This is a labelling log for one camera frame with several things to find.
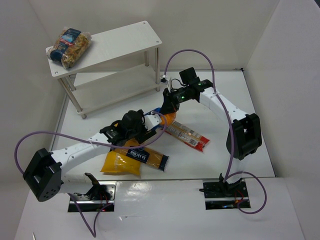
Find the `blue orange pasta bag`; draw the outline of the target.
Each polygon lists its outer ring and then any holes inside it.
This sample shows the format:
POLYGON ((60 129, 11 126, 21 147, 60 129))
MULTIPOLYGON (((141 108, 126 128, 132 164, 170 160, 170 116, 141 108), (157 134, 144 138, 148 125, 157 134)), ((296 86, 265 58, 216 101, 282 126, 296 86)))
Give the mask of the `blue orange pasta bag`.
MULTIPOLYGON (((148 114, 155 114, 155 113, 158 114, 160 112, 160 109, 161 109, 160 107, 157 107, 157 108, 145 113, 144 116, 148 115, 148 114)), ((166 115, 161 114, 159 116, 161 117, 161 120, 162 120, 161 124, 159 124, 158 126, 154 127, 151 130, 162 129, 165 126, 165 121, 166 121, 166 126, 171 125, 175 121, 177 113, 174 112, 174 113, 166 114, 166 115)))

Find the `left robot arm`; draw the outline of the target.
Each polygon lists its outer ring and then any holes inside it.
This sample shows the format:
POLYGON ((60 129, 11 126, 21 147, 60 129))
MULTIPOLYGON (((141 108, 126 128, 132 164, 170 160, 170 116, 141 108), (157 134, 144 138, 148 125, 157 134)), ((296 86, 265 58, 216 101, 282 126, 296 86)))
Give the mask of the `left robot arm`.
POLYGON ((155 112, 144 114, 142 110, 127 112, 121 120, 102 128, 87 140, 49 152, 42 148, 35 152, 23 179, 39 202, 57 195, 63 185, 63 177, 71 169, 112 148, 123 148, 128 140, 144 142, 156 134, 154 128, 162 122, 155 112))

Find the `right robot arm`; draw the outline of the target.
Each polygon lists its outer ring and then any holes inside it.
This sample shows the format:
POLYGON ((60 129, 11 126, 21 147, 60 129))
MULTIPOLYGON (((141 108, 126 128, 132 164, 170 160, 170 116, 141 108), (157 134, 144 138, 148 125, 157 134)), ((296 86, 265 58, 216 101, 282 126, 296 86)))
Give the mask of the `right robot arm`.
POLYGON ((236 107, 214 89, 212 81, 200 80, 193 67, 181 71, 179 75, 182 81, 180 88, 173 88, 173 79, 168 75, 160 77, 160 82, 167 85, 162 93, 163 104, 160 113, 163 115, 175 113, 179 110, 180 104, 196 100, 228 124, 226 148, 232 161, 235 159, 242 161, 246 156, 254 154, 262 145, 258 115, 248 114, 236 107))

